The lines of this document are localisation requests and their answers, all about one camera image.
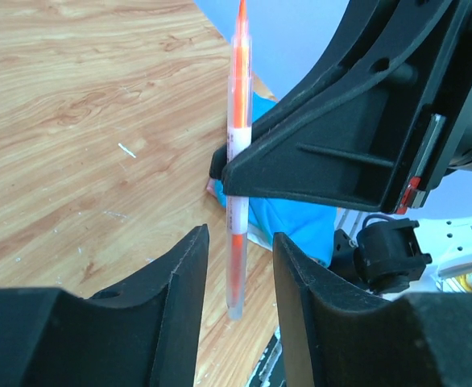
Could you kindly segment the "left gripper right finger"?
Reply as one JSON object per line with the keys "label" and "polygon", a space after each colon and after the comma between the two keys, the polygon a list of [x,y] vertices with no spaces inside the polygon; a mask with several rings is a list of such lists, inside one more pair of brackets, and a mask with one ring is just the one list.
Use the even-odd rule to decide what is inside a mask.
{"label": "left gripper right finger", "polygon": [[289,386],[472,386],[472,293],[372,295],[285,234],[273,269]]}

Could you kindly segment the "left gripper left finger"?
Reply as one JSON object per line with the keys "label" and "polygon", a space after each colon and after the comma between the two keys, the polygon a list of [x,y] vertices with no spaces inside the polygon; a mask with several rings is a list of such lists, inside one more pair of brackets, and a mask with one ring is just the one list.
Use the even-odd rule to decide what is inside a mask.
{"label": "left gripper left finger", "polygon": [[89,298],[0,288],[0,386],[190,386],[209,229]]}

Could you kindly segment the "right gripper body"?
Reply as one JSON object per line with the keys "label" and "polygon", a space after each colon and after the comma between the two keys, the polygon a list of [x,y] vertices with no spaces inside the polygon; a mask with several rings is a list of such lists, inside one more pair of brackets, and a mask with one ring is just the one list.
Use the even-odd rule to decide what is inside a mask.
{"label": "right gripper body", "polygon": [[393,214],[422,207],[444,176],[472,172],[472,1],[454,5],[465,8],[456,43],[447,64],[436,66],[443,78],[435,98],[421,111],[424,135],[415,140],[415,161]]}

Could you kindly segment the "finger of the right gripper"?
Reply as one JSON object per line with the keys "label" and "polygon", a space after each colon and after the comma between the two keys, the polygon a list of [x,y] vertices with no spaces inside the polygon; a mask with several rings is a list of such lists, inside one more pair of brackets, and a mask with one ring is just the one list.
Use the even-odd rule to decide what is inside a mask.
{"label": "finger of the right gripper", "polygon": [[399,211],[450,174],[442,154],[454,49],[418,48],[398,65],[361,48],[327,49],[222,163],[228,194]]}
{"label": "finger of the right gripper", "polygon": [[[456,1],[352,1],[309,73],[256,120],[242,181],[403,181],[462,21]],[[209,175],[223,181],[226,147]]]}

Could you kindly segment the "orange pen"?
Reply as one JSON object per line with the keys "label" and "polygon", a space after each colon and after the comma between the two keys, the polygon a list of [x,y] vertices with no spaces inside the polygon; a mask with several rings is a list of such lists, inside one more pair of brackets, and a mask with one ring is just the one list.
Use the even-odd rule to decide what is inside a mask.
{"label": "orange pen", "polygon": [[245,299],[247,231],[249,198],[242,182],[241,154],[250,146],[252,132],[251,76],[252,44],[246,2],[238,6],[231,40],[230,74],[228,79],[227,145],[223,186],[226,192],[227,251],[226,305],[229,318],[242,318]]}

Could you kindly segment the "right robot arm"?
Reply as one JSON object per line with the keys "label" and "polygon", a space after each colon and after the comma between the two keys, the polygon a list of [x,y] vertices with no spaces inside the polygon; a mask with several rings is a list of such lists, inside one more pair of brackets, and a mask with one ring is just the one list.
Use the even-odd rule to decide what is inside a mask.
{"label": "right robot arm", "polygon": [[209,175],[228,194],[403,214],[472,171],[472,1],[352,1],[308,74]]}

